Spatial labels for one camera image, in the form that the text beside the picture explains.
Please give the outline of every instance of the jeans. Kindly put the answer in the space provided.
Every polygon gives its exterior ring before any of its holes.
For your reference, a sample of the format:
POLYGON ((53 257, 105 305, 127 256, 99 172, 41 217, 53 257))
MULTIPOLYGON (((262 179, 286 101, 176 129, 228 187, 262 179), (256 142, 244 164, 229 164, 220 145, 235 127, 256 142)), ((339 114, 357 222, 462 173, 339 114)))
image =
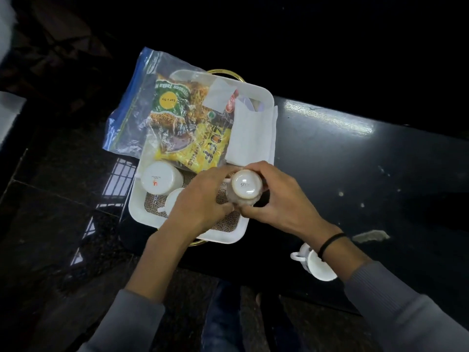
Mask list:
MULTIPOLYGON (((271 352, 308 351, 277 296, 263 293, 260 307, 271 352)), ((202 352, 244 352, 240 309, 240 286, 219 281, 202 331, 202 352)))

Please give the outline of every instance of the yellow circle label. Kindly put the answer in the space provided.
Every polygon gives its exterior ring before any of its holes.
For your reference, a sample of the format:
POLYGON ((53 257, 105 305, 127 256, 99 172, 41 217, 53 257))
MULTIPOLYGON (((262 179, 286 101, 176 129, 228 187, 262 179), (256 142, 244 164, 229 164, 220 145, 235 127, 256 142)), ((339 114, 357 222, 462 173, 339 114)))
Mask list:
POLYGON ((167 91, 160 97, 160 105, 165 110, 172 109, 177 104, 177 96, 172 91, 167 91))

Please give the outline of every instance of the granite floor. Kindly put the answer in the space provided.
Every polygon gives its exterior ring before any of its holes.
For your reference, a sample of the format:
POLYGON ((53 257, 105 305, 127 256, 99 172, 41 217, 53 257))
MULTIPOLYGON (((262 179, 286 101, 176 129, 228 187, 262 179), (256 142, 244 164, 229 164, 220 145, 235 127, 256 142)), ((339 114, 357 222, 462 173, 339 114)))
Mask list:
MULTIPOLYGON (((96 329, 138 257, 116 233, 137 161, 101 149, 120 95, 36 130, 0 202, 0 343, 17 351, 75 351, 96 329)), ((197 351, 217 279, 178 269, 154 351, 197 351)), ((267 351, 262 318, 242 289, 248 351, 267 351)), ((375 351, 363 319, 282 298, 317 351, 375 351)))

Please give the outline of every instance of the gray sweater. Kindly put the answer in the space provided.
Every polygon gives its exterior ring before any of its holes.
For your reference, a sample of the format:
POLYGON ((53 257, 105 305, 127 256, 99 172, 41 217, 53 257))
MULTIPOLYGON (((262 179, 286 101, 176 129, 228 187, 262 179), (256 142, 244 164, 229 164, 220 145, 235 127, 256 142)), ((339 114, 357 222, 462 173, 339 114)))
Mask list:
MULTIPOLYGON (((469 351, 468 331, 379 262, 354 272, 345 284, 345 294, 384 351, 469 351)), ((93 337, 78 352, 146 352, 164 312, 162 304, 121 290, 93 337)))

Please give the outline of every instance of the round gold tray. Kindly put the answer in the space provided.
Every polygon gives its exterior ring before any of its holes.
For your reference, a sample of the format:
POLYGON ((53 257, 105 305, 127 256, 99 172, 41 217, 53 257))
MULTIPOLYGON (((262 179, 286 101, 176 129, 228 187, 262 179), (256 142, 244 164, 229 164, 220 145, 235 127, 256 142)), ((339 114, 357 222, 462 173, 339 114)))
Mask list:
MULTIPOLYGON (((235 72, 232 72, 231 70, 226 70, 226 69, 212 69, 212 70, 207 70, 208 73, 210 74, 225 74, 229 76, 233 76, 236 80, 239 80, 240 82, 246 82, 241 76, 236 74, 235 72)), ((189 247, 194 247, 194 246, 200 246, 201 244, 207 243, 207 241, 204 241, 202 239, 200 240, 194 240, 189 247)))

